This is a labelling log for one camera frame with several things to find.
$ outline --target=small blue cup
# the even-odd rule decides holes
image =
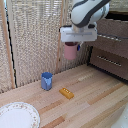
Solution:
[[[52,88],[52,74],[49,72],[44,72],[41,75],[41,87],[45,90],[50,90]]]

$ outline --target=white plate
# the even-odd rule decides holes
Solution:
[[[39,128],[38,111],[30,104],[14,102],[0,108],[0,128]]]

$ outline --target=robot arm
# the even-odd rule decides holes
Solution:
[[[74,0],[71,21],[78,28],[104,18],[109,11],[110,0]]]
[[[106,17],[110,0],[73,0],[72,27],[61,27],[62,42],[85,42],[97,39],[96,21]]]

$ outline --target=yellow object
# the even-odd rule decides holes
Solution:
[[[59,92],[68,99],[71,99],[74,97],[74,94],[72,92],[70,92],[69,90],[67,90],[66,88],[59,90]]]

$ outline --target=wooden countertop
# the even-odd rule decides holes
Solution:
[[[68,100],[59,90],[74,93]],[[40,128],[110,128],[128,103],[128,86],[90,66],[53,76],[50,91],[37,81],[0,95],[0,107],[25,102],[39,112]]]

